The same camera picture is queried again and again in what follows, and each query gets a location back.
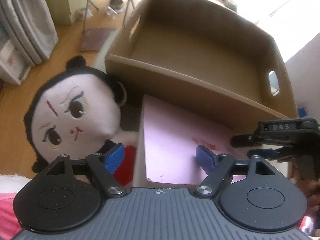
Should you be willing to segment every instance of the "plastic bag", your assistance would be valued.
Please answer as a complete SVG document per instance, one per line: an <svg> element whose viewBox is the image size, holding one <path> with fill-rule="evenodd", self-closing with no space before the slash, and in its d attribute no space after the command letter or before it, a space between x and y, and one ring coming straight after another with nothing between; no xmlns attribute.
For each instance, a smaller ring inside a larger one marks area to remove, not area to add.
<svg viewBox="0 0 320 240"><path fill-rule="evenodd" d="M111 19L115 19L118 16L118 13L115 10L113 10L110 6L106 6L104 10Z"/></svg>
<svg viewBox="0 0 320 240"><path fill-rule="evenodd" d="M77 10L77 17L79 20L84 20L84 16L85 16L85 8L81 8L81 9ZM93 14L92 14L91 10L88 8L87 18L91 18L91 17L93 17Z"/></svg>

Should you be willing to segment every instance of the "crosshair mark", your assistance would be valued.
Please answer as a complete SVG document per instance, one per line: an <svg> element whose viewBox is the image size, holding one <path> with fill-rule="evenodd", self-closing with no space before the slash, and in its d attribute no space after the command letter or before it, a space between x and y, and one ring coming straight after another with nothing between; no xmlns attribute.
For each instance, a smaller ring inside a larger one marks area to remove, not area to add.
<svg viewBox="0 0 320 240"><path fill-rule="evenodd" d="M163 190L158 189L157 191L155 191L154 193L157 193L158 195L162 195L163 193L165 193Z"/></svg>

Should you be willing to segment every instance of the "human hand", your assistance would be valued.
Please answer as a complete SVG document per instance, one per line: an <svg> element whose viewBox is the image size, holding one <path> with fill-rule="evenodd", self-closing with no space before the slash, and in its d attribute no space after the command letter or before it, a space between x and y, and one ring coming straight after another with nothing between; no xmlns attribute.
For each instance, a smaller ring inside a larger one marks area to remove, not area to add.
<svg viewBox="0 0 320 240"><path fill-rule="evenodd" d="M320 209L320 179L315 180L303 180L299 170L295 170L294 179L295 185L306 196L308 202L308 209L306 216L314 217L315 213Z"/></svg>

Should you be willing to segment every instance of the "white cabinet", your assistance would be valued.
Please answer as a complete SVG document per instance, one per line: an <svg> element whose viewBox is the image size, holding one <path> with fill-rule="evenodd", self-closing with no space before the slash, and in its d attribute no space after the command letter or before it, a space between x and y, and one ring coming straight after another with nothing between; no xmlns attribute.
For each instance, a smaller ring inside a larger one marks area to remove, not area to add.
<svg viewBox="0 0 320 240"><path fill-rule="evenodd" d="M2 48L0 47L0 78L5 82L20 85L29 71L30 67L12 41L8 39L4 42Z"/></svg>

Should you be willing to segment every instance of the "ribbed gray surface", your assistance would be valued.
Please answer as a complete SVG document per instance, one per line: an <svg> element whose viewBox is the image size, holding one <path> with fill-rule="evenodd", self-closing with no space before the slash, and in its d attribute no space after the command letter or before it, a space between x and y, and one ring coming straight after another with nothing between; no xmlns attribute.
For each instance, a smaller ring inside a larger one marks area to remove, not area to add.
<svg viewBox="0 0 320 240"><path fill-rule="evenodd" d="M260 234L225 219L213 201L191 196L187 189L134 188L108 200L101 213L83 227L59 235L22 231L15 240L308 240L298 229Z"/></svg>

